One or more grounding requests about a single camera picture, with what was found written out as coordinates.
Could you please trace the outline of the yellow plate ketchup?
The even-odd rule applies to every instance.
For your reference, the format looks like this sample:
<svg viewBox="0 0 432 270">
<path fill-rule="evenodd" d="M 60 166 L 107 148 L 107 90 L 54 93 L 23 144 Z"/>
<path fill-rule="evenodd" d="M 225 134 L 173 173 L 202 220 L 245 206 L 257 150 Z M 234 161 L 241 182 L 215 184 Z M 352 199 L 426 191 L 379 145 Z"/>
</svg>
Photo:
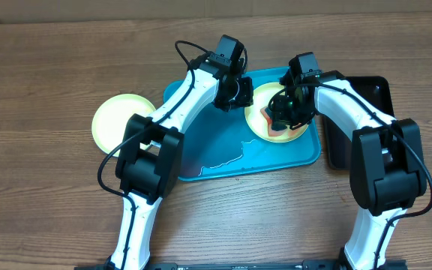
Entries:
<svg viewBox="0 0 432 270">
<path fill-rule="evenodd" d="M 300 137 L 307 129 L 308 124 L 291 130 L 286 126 L 284 130 L 271 130 L 272 120 L 263 113 L 268 106 L 270 98 L 284 87 L 278 82 L 268 82 L 253 90 L 253 105 L 244 108 L 244 116 L 249 128 L 261 139 L 270 143 L 288 143 Z"/>
</svg>

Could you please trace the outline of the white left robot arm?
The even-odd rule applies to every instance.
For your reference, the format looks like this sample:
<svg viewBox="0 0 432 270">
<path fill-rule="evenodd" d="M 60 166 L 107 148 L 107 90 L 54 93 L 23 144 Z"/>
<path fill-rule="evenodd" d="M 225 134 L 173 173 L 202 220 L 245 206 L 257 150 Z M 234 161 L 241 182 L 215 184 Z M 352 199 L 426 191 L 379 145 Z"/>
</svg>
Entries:
<svg viewBox="0 0 432 270">
<path fill-rule="evenodd" d="M 158 208 L 173 189 L 182 165 L 185 132 L 208 105 L 230 111 L 252 104 L 246 58 L 206 52 L 187 63 L 187 76 L 160 108 L 127 121 L 116 146 L 123 219 L 107 269 L 144 269 Z"/>
</svg>

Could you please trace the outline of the yellow plate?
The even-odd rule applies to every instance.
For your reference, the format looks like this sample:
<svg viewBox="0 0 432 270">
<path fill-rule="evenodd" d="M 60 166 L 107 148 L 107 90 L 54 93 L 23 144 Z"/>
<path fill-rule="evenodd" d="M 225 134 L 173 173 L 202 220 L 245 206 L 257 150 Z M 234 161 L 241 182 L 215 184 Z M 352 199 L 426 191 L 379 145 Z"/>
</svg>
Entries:
<svg viewBox="0 0 432 270">
<path fill-rule="evenodd" d="M 122 142 L 128 120 L 133 114 L 143 117 L 155 111 L 155 106 L 137 94 L 119 94 L 105 101 L 96 111 L 91 134 L 97 147 L 109 154 Z"/>
</svg>

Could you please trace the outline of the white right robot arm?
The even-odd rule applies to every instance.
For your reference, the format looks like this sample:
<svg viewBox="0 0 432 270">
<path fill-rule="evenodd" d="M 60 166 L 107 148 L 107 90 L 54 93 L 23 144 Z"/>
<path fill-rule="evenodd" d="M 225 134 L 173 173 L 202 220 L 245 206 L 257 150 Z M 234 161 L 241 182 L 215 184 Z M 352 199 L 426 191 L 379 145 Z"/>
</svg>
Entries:
<svg viewBox="0 0 432 270">
<path fill-rule="evenodd" d="M 432 208 L 432 178 L 424 164 L 419 126 L 397 120 L 365 100 L 336 70 L 287 71 L 266 114 L 299 128 L 315 115 L 331 119 L 350 139 L 349 183 L 359 206 L 338 265 L 390 269 L 385 254 L 398 221 Z"/>
</svg>

